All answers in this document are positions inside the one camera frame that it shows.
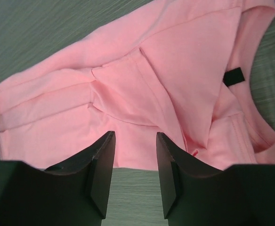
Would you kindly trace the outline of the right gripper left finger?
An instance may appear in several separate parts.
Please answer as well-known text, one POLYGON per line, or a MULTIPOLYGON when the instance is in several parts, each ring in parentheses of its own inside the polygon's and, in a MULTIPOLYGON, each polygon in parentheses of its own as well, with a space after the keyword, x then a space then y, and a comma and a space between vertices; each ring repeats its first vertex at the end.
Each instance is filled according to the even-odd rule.
POLYGON ((116 137, 48 167, 0 161, 0 226, 99 226, 106 218, 116 137))

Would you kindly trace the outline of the pink t shirt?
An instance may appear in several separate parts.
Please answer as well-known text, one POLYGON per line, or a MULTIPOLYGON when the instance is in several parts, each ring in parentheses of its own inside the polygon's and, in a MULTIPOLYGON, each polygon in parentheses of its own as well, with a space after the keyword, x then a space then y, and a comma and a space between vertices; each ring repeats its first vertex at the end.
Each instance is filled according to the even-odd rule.
POLYGON ((114 167, 157 170, 156 134, 217 169, 275 164, 250 73, 273 0, 154 0, 0 83, 0 159, 46 169, 114 131, 114 167))

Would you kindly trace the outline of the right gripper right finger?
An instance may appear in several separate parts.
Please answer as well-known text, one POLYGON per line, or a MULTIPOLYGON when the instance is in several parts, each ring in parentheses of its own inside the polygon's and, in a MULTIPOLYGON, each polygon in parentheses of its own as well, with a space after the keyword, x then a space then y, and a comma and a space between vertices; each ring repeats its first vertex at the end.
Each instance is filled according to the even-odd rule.
POLYGON ((170 226, 275 226, 275 165, 218 170, 156 137, 164 218, 170 226))

